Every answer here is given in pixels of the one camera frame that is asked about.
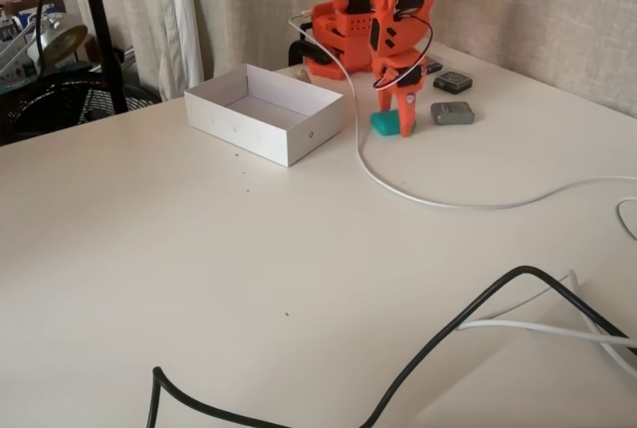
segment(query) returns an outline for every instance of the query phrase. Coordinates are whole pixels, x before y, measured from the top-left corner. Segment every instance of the open cardboard box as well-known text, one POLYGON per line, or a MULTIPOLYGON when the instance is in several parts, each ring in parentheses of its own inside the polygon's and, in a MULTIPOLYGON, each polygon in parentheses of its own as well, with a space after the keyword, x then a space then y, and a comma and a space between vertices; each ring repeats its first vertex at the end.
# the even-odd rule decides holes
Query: open cardboard box
POLYGON ((251 65, 185 96, 190 125, 284 166, 338 134, 344 124, 342 95, 251 65))

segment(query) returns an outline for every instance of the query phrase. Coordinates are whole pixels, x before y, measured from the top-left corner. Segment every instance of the green sponge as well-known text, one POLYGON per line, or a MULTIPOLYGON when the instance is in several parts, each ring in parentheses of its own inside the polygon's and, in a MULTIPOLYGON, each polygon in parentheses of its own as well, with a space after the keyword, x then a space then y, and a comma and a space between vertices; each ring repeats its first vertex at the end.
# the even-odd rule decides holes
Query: green sponge
POLYGON ((373 112, 371 125, 383 136, 395 136, 400 134, 400 116, 398 109, 385 112, 373 112))

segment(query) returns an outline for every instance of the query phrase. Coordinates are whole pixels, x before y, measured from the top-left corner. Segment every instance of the small gray device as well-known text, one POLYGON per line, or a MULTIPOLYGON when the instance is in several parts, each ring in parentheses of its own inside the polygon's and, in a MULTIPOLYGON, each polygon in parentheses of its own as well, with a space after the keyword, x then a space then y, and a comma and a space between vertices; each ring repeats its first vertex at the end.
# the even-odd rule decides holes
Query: small gray device
POLYGON ((439 126, 449 124, 473 124, 476 115, 471 111, 468 103, 433 103, 431 105, 431 117, 439 126))

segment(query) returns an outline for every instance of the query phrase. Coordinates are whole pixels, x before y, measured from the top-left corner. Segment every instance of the black cable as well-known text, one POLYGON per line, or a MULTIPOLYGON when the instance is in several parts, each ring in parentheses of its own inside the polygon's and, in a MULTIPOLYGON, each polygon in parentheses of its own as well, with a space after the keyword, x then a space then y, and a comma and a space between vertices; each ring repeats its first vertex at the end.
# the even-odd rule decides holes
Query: black cable
MULTIPOLYGON (((418 20, 419 22, 424 23, 425 25, 427 25, 427 27, 429 27, 429 42, 427 42, 427 46, 425 47, 425 49, 422 51, 422 53, 420 55, 418 55, 418 59, 416 60, 417 62, 419 62, 420 60, 422 60, 424 58, 424 56, 427 54, 427 52, 429 51, 429 47, 431 47, 432 42, 434 41, 434 29, 432 28, 432 26, 429 24, 429 22, 425 22, 422 18, 416 17, 415 15, 405 15, 404 17, 409 17, 409 18, 414 18, 416 20, 418 20)), ((414 67, 411 71, 409 71, 408 73, 411 73, 415 70, 416 68, 414 67)), ((402 75, 398 75, 395 79, 393 79, 391 82, 389 83, 385 83, 383 85, 379 85, 380 82, 382 82, 382 79, 384 77, 380 77, 378 80, 376 80, 373 84, 374 88, 376 90, 378 90, 380 87, 384 87, 386 85, 393 85, 394 82, 398 81, 398 79, 400 79, 402 77, 402 75)))
MULTIPOLYGON (((453 333, 456 328, 458 328, 466 319, 468 319, 482 304, 484 304, 488 299, 490 299, 496 292, 498 292, 501 288, 503 288, 506 284, 508 284, 513 279, 522 276, 524 274, 529 274, 538 279, 544 281, 548 286, 558 292, 562 297, 564 297, 567 301, 569 301, 572 305, 575 306, 580 312, 582 312, 585 316, 591 319, 595 324, 599 325, 601 328, 606 330, 606 332, 613 336, 621 336, 624 338, 628 338, 623 331, 613 325, 610 321, 605 319, 603 316, 598 314, 591 306, 589 306, 585 301, 583 301, 576 294, 567 289, 564 285, 562 285, 558 280, 551 277, 544 271, 540 269, 536 269, 535 267, 518 267, 517 269, 513 269, 512 271, 504 274, 497 281, 495 281, 488 289, 480 294, 473 302, 469 304, 469 306, 464 309, 457 317, 455 317, 452 321, 450 321, 447 326, 445 326, 442 330, 440 330, 436 336, 434 336, 429 342, 418 352, 418 354, 409 362, 409 364, 400 372, 400 374, 396 377, 393 383, 389 386, 383 397, 380 399, 376 408, 371 413, 369 418, 360 425, 360 428, 371 428, 374 426, 384 409, 387 407, 391 398, 396 394, 400 385, 407 379, 407 377, 411 374, 412 371, 420 364, 420 362, 448 335, 453 333)), ((637 354, 637 348, 628 348, 631 352, 637 354)), ((276 423, 270 423, 268 421, 262 421, 255 418, 248 418, 246 416, 237 415, 235 413, 230 413, 228 411, 220 410, 218 408, 214 408, 212 406, 201 403, 200 401, 191 398, 186 395, 184 392, 179 390, 175 385, 173 385, 170 380, 163 373, 161 368, 155 367, 152 370, 153 380, 152 380, 152 397, 150 399, 150 413, 148 414, 148 423, 146 428, 154 428, 155 422, 157 420, 157 409, 159 407, 159 393, 160 387, 163 387, 173 398, 177 401, 183 403, 184 405, 192 408, 193 410, 199 411, 200 413, 204 413, 206 415, 220 418, 222 420, 231 421, 233 423, 237 423, 239 425, 250 426, 253 428, 288 428, 284 425, 278 425, 276 423)))
POLYGON ((38 58, 40 59, 40 73, 38 74, 38 79, 42 78, 44 75, 46 62, 44 58, 44 50, 42 49, 42 42, 40 39, 42 38, 42 10, 44 7, 44 0, 38 0, 38 11, 36 12, 36 45, 38 47, 38 58))

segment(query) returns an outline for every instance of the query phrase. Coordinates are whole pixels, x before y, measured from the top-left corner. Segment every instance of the curtain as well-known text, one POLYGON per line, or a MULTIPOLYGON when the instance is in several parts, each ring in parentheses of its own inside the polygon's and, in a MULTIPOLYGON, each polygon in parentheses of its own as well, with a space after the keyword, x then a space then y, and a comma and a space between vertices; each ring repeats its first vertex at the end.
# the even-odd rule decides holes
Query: curtain
MULTIPOLYGON (((64 0, 92 34, 87 0, 64 0)), ((134 47, 140 81, 165 100, 203 82, 194 0, 104 0, 113 43, 134 47)))
MULTIPOLYGON (((65 1, 90 21, 86 0, 65 1)), ((105 1, 142 81, 175 98, 199 78, 199 59, 205 79, 241 63, 285 66, 297 37, 288 18, 327 0, 105 1)), ((433 18, 442 43, 637 115, 637 0, 438 0, 433 18)))

